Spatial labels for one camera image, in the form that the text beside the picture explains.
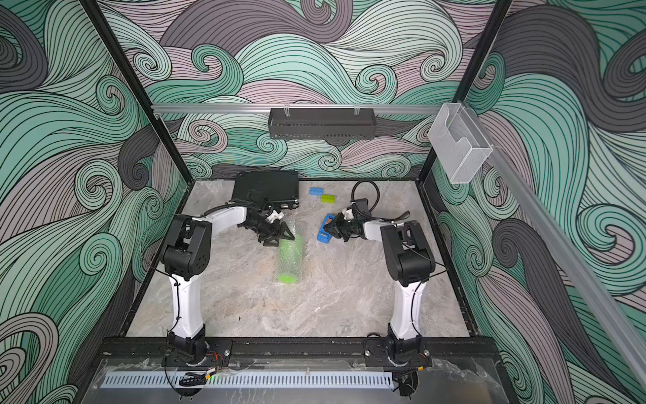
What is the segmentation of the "blue tape dispenser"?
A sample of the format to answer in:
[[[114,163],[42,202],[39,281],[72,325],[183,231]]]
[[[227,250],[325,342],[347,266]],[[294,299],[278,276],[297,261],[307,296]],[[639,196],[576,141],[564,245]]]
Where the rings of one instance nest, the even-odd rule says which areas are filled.
[[[333,238],[338,238],[335,226],[336,216],[329,214],[321,224],[320,230],[317,234],[317,241],[328,244]]]

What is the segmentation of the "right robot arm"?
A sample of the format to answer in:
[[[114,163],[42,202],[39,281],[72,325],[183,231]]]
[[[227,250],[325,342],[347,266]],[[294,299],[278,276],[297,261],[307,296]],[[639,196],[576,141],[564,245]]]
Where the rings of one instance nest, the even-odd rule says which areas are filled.
[[[422,349],[422,295],[437,267],[420,223],[349,219],[339,214],[323,225],[323,231],[345,242],[358,237],[382,244],[386,268],[395,281],[394,310],[385,344],[392,361],[406,362]]]

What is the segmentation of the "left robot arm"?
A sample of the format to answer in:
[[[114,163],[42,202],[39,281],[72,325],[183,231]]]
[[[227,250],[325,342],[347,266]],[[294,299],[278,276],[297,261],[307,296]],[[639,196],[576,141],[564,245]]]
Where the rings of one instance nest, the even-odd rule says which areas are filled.
[[[284,213],[272,205],[256,207],[242,203],[217,206],[202,215],[173,217],[161,245],[161,263],[171,282],[173,326],[168,344],[199,364],[207,356],[205,323],[201,312],[201,277],[210,263],[211,240],[232,227],[253,231],[265,247],[277,247],[295,235],[283,222]]]

